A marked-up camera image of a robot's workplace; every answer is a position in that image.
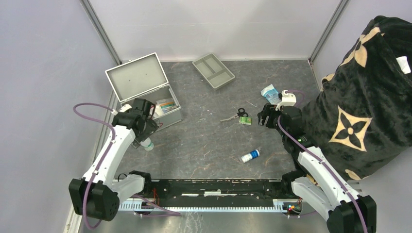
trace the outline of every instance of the open box lid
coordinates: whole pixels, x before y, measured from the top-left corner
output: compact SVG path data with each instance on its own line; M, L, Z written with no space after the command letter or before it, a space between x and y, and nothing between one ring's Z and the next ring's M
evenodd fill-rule
M108 69L106 75L120 103L169 83L156 53Z

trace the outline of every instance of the white label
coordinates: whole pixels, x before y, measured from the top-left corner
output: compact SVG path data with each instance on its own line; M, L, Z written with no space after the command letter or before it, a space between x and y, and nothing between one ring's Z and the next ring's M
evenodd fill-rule
M399 66L404 74L409 74L411 72L411 68L408 64L408 58L406 56L398 57L396 60L398 61Z
M249 153L249 154L247 154L247 155L242 156L240 159L242 159L242 162L246 163L247 161L252 160L253 157L252 157L252 155Z

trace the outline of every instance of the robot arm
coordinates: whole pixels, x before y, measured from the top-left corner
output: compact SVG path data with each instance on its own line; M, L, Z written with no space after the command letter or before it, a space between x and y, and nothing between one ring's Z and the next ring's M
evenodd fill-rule
M78 215L84 215L83 199L89 182L92 184L87 194L86 215L106 221L114 218L120 203L143 190L144 174L131 172L126 179L118 183L113 183L113 177L130 144L134 140L138 142L145 140L158 129L157 124L150 118L152 105L154 104L147 100L135 99L133 107L125 105L115 115L112 122L116 133L114 140L110 133L95 162L82 179L73 179L69 184L73 208ZM113 143L112 147L101 161L110 143Z
M375 201L370 196L362 197L359 192L348 185L327 161L316 142L305 134L302 112L293 107L296 98L287 91L279 94L279 98L282 100L281 103L266 104L258 117L262 125L268 117L266 127L279 131L286 151L294 159L296 171L282 176L284 188L311 205L324 218L330 232L363 233L356 207L361 211L368 232L376 232ZM319 186L314 185L307 175L311 175Z

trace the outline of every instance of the green package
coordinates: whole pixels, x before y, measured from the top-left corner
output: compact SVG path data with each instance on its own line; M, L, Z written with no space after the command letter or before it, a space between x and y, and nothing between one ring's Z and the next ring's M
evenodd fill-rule
M243 125L251 125L252 124L252 118L251 117L241 116L241 117L239 117L239 123L243 124Z

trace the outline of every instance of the metal rod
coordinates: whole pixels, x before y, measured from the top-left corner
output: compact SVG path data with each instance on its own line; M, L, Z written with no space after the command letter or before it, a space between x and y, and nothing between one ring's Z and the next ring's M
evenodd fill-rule
M333 28L335 27L336 23L338 22L339 17L341 16L342 12L344 11L345 7L347 6L350 0L341 0L336 7L335 12L333 13L332 17L330 18L329 23L327 24L324 32L322 33L321 38L319 39L318 43L315 46L312 54L309 57L309 61L313 63L316 57L319 55L319 51L325 44L326 40L328 39L330 33L332 32Z
M112 56L113 60L115 61L117 65L121 65L122 64L121 59L119 58L119 55L117 54L115 48L113 47L113 44L110 42L110 39L107 36L107 33L102 26L102 23L100 23L100 20L97 17L96 12L94 11L90 1L80 0L80 2L83 5L91 22L93 23L93 26L96 28L97 33L99 34L100 38L102 39L107 49L109 50L109 53Z

